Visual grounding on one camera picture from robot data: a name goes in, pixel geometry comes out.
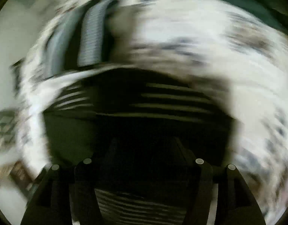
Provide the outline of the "dark striped long-sleeve sweater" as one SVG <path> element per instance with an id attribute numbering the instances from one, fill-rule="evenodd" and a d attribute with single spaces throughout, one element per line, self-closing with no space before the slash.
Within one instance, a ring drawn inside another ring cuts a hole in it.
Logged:
<path id="1" fill-rule="evenodd" d="M 233 125 L 206 94 L 137 69 L 78 80 L 43 118 L 54 163 L 92 160 L 79 191 L 110 224 L 181 224 L 196 159 L 222 165 Z"/>

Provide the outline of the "green storage shelf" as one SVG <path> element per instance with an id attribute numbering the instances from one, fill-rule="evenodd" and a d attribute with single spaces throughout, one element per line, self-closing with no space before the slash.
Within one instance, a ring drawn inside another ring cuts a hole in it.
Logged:
<path id="1" fill-rule="evenodd" d="M 0 153 L 16 145 L 16 113 L 15 109 L 0 111 Z"/>

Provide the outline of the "folded black grey striped garment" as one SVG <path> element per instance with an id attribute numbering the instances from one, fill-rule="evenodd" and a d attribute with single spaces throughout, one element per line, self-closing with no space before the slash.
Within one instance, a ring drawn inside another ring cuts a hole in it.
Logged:
<path id="1" fill-rule="evenodd" d="M 87 70 L 110 61 L 115 38 L 107 22 L 118 0 L 91 0 L 61 19 L 44 52 L 44 77 Z"/>

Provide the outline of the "floral bed quilt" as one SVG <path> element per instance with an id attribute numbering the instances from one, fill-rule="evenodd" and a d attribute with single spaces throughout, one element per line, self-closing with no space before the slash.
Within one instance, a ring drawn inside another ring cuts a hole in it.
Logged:
<path id="1" fill-rule="evenodd" d="M 288 35 L 277 19 L 254 0 L 118 0 L 107 22 L 115 38 L 110 61 L 45 78 L 48 39 L 65 15 L 89 1 L 59 4 L 21 66 L 17 143 L 28 174 L 36 180 L 34 193 L 49 169 L 60 165 L 51 159 L 44 110 L 78 80 L 114 69 L 137 69 L 189 85 L 233 118 L 223 163 L 210 165 L 235 165 L 265 224 L 284 224 Z"/>

